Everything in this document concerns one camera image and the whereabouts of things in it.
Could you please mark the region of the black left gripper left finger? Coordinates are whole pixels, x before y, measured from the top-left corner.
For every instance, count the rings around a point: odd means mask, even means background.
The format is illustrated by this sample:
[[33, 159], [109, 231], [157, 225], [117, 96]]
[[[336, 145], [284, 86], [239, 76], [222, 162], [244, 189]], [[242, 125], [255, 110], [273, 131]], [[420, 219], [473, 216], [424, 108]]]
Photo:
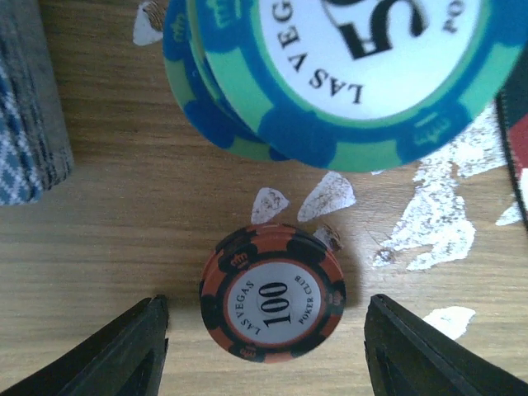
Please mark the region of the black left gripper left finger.
[[157, 395], [167, 355], [167, 298], [145, 298], [2, 395]]

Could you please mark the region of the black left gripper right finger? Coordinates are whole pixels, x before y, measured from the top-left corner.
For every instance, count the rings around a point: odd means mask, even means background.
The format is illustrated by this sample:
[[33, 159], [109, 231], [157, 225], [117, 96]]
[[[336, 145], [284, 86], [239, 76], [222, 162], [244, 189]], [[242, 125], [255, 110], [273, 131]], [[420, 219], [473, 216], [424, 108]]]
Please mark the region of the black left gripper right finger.
[[365, 316], [375, 395], [526, 395], [527, 383], [465, 349], [387, 295]]

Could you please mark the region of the orange 100 chip stack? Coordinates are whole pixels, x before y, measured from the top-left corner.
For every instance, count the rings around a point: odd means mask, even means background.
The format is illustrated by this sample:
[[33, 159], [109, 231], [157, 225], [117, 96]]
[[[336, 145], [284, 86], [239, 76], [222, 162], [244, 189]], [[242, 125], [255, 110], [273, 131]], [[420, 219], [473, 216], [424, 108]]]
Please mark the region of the orange 100 chip stack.
[[199, 287], [203, 323], [230, 354], [251, 362], [298, 358], [339, 324], [344, 275], [329, 248], [289, 224], [241, 228], [219, 242]]

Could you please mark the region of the playing card deck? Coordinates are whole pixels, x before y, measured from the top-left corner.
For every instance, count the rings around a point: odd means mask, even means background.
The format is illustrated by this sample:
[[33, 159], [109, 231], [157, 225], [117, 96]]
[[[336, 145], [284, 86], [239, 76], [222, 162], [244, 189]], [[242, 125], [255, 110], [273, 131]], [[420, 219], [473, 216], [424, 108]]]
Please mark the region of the playing card deck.
[[73, 170], [37, 1], [1, 3], [1, 203], [24, 205]]

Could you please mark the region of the green 50 chip stack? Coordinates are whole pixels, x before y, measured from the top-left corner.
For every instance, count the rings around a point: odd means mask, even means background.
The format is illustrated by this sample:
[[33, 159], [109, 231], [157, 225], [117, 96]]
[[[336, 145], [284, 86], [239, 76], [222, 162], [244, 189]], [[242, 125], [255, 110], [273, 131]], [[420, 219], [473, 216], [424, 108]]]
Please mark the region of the green 50 chip stack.
[[451, 142], [526, 43], [524, 1], [172, 1], [163, 56], [218, 147], [371, 172]]

